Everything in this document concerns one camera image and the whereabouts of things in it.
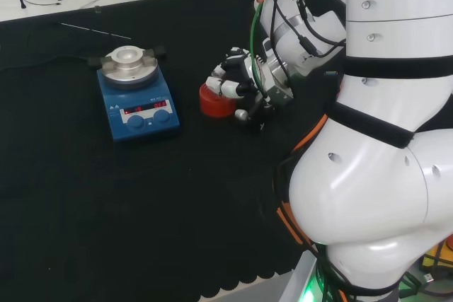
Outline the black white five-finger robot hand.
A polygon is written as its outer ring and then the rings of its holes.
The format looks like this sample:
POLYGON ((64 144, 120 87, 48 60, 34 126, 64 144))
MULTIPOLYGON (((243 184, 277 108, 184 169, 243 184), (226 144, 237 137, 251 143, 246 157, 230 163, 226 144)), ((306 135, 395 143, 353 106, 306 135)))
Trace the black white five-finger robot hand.
POLYGON ((231 119, 255 133, 263 131, 275 107, 253 76, 251 53, 231 48, 199 89, 200 110, 207 117, 231 119))

